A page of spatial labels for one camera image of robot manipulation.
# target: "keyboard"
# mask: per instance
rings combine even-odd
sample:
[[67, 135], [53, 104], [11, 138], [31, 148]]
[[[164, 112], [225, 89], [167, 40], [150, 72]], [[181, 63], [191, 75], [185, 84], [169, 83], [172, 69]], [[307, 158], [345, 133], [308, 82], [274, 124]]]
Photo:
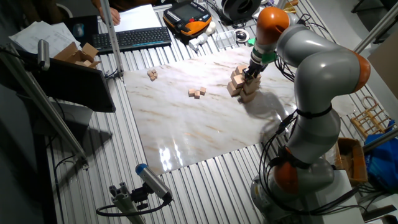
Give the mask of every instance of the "keyboard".
[[[137, 30], [117, 32], [120, 51], [148, 49], [170, 45], [172, 40], [167, 27], [153, 27]], [[93, 47], [100, 54], [112, 52], [111, 41], [108, 34], [93, 35]]]

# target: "paper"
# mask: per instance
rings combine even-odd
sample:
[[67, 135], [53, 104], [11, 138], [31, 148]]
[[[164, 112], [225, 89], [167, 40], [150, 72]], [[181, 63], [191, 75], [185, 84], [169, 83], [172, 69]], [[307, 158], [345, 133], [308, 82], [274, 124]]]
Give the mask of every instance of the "paper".
[[63, 22], [59, 23], [59, 24], [54, 24], [51, 25], [52, 28], [61, 33], [62, 35], [64, 35], [66, 38], [74, 41], [74, 43], [76, 43], [76, 46], [80, 45], [80, 42], [76, 40], [76, 38], [73, 36], [73, 34], [70, 32], [70, 30], [68, 29], [67, 25], [65, 25]]
[[120, 24], [114, 29], [116, 32], [122, 32], [151, 27], [161, 27], [161, 24], [154, 9], [148, 4], [120, 13]]
[[74, 40], [65, 37], [46, 22], [34, 22], [26, 29], [9, 37], [27, 52], [37, 54], [37, 43], [45, 40], [49, 43], [50, 57], [56, 56]]

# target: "marble tabletop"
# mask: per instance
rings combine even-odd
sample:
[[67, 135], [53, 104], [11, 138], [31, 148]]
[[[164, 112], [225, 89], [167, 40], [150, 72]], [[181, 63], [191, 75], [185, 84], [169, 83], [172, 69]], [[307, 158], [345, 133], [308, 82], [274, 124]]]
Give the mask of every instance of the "marble tabletop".
[[[294, 84], [273, 64], [262, 72], [252, 102], [244, 105], [229, 95], [231, 72], [247, 65], [250, 53], [241, 47], [154, 67], [158, 79], [153, 82], [147, 70], [124, 73], [146, 159], [156, 174], [259, 143], [296, 109]], [[188, 97], [189, 89], [201, 86], [207, 89], [204, 96]], [[332, 103], [340, 116], [355, 111], [349, 96]]]

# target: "person's hand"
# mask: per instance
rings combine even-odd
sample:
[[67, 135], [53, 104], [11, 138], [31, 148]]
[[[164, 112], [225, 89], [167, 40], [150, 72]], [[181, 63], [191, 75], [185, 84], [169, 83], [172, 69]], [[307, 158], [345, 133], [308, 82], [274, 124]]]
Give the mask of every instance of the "person's hand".
[[[102, 7], [99, 7], [99, 14], [101, 15], [102, 21], [105, 22], [105, 18], [104, 18], [104, 13], [102, 12]], [[113, 25], [117, 26], [120, 24], [120, 14], [119, 12], [111, 7], [111, 15], [112, 15], [112, 20], [113, 20]]]

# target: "cardboard box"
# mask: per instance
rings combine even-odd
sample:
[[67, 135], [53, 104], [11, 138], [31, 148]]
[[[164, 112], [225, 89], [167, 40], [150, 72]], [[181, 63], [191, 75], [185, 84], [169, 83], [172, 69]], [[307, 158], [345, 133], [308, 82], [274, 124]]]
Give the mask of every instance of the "cardboard box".
[[336, 168], [347, 171], [351, 186], [367, 182], [368, 173], [361, 143], [356, 139], [338, 138], [337, 145]]
[[370, 54], [368, 60], [386, 83], [392, 94], [398, 99], [398, 30], [391, 34], [380, 46]]
[[78, 50], [76, 44], [72, 42], [68, 47], [65, 47], [65, 49], [59, 52], [54, 59], [89, 68], [96, 68], [97, 64], [100, 63], [94, 61], [94, 57], [97, 53], [98, 50], [89, 43], [85, 44], [81, 50]]

